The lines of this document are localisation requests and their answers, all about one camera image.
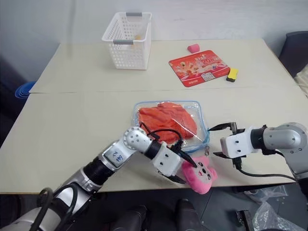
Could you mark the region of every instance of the white plastic basket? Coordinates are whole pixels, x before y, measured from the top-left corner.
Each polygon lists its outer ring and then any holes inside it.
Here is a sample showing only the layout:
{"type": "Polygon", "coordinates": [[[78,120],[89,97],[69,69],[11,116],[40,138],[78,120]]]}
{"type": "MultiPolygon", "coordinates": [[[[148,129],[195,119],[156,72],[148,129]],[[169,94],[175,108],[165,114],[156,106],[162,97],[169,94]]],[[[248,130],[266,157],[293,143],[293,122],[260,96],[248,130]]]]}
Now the white plastic basket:
{"type": "Polygon", "coordinates": [[[102,41],[117,69],[146,70],[151,49],[151,13],[118,12],[102,41]]]}

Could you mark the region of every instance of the black chair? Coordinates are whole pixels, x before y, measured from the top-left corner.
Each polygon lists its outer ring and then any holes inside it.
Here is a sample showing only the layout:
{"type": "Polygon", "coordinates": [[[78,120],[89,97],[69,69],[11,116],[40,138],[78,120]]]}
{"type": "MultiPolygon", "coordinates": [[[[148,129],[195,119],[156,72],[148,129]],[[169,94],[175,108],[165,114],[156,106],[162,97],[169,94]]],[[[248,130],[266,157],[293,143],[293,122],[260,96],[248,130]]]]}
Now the black chair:
{"type": "Polygon", "coordinates": [[[286,34],[279,59],[292,77],[308,64],[308,31],[286,34]]]}

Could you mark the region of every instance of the blue object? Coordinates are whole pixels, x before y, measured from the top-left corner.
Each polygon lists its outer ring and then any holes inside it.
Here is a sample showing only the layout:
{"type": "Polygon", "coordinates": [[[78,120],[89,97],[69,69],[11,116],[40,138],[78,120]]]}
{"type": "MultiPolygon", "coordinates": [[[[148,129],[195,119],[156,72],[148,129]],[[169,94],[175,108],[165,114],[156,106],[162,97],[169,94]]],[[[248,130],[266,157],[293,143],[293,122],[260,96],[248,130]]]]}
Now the blue object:
{"type": "Polygon", "coordinates": [[[33,85],[35,83],[36,83],[35,81],[32,81],[32,82],[28,82],[28,83],[21,85],[15,91],[15,97],[18,98],[18,99],[28,98],[28,96],[30,94],[29,91],[31,90],[31,88],[33,87],[33,85]]]}

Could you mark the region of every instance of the pink plush bag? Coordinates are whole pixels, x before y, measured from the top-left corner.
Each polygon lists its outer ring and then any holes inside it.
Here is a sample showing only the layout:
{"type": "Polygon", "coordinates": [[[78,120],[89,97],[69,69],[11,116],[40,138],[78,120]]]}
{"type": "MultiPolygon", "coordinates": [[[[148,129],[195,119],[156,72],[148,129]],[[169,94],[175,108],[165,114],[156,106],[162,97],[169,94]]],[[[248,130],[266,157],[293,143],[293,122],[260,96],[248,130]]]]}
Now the pink plush bag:
{"type": "Polygon", "coordinates": [[[190,187],[199,194],[206,194],[214,180],[217,179],[216,171],[207,167],[209,160],[205,156],[192,158],[197,164],[197,168],[193,167],[187,161],[182,164],[182,171],[190,187]]]}

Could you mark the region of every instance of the plastic tray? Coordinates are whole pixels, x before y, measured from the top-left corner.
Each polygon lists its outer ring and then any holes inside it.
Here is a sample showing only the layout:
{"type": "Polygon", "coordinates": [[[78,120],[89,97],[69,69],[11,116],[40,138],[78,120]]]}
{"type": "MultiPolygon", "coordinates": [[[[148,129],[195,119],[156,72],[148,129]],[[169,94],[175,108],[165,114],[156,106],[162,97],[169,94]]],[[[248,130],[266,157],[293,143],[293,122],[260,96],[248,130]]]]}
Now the plastic tray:
{"type": "Polygon", "coordinates": [[[209,131],[202,116],[202,109],[197,101],[147,101],[135,104],[133,111],[133,126],[139,126],[138,113],[143,107],[156,107],[159,103],[171,102],[180,104],[193,118],[197,125],[197,134],[187,140],[184,140],[182,149],[187,153],[195,152],[209,143],[209,131]]]}

